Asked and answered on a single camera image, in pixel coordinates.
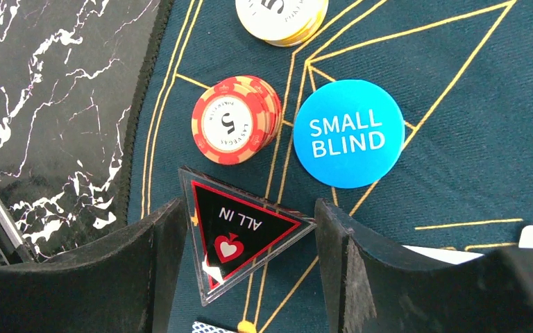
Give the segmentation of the dealt card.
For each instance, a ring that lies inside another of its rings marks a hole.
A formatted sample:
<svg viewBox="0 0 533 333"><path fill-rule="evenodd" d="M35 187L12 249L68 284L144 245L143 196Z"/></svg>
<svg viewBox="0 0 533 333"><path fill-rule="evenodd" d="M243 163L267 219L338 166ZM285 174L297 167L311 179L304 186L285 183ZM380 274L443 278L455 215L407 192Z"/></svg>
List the dealt card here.
<svg viewBox="0 0 533 333"><path fill-rule="evenodd" d="M194 321L192 324L192 333L236 333L232 330L227 330L222 327L217 327L211 324Z"/></svg>

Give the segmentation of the red poker chip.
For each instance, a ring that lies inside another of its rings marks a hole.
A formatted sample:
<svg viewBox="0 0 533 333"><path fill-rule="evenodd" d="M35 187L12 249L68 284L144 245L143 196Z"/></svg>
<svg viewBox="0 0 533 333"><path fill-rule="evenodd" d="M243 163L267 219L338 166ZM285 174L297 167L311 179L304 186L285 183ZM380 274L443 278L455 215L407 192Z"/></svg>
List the red poker chip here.
<svg viewBox="0 0 533 333"><path fill-rule="evenodd" d="M233 76L207 89L192 112L194 142L207 159L247 161L277 136L282 105L274 88L256 76Z"/></svg>

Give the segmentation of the cream poker chip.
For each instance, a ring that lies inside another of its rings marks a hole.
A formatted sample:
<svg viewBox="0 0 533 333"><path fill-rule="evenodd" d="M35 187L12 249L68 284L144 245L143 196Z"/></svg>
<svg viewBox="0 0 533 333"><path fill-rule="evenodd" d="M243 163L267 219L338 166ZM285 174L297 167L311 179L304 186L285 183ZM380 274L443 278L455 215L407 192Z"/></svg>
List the cream poker chip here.
<svg viewBox="0 0 533 333"><path fill-rule="evenodd" d="M280 47L304 42L323 23L328 1L235 1L242 26L254 37Z"/></svg>

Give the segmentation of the red triangle marker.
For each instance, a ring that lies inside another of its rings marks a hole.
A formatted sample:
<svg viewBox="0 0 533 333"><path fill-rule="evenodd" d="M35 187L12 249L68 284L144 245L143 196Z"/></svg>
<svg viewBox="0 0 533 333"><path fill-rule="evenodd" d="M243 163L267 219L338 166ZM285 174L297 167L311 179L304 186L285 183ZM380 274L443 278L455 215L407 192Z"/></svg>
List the red triangle marker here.
<svg viewBox="0 0 533 333"><path fill-rule="evenodd" d="M316 227L312 217L283 208L205 173L178 175L201 303L206 306Z"/></svg>

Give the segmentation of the blue small blind button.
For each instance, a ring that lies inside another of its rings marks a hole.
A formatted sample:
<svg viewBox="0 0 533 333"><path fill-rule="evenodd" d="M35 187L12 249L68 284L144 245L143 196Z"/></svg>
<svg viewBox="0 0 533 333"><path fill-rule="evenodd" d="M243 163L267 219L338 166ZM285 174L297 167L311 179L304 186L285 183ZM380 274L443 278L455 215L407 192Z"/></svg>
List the blue small blind button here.
<svg viewBox="0 0 533 333"><path fill-rule="evenodd" d="M366 80L323 85L306 98L294 120L298 161L313 178L340 189L365 187L387 175L404 142L397 102Z"/></svg>

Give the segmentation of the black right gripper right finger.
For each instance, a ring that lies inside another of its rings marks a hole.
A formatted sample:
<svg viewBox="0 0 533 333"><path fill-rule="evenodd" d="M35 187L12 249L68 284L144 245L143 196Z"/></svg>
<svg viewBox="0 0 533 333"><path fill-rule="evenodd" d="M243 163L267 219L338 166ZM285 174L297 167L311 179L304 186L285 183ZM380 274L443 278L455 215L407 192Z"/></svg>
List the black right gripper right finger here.
<svg viewBox="0 0 533 333"><path fill-rule="evenodd" d="M533 249L452 265L323 199L315 220L331 332L533 332Z"/></svg>

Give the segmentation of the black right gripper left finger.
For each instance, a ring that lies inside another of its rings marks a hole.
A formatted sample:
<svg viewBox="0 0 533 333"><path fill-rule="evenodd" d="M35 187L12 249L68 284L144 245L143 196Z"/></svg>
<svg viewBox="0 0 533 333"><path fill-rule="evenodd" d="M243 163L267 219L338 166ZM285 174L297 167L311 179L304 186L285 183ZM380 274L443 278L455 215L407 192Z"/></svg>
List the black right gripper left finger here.
<svg viewBox="0 0 533 333"><path fill-rule="evenodd" d="M0 332L166 332L187 234L175 198L42 263L0 267Z"/></svg>

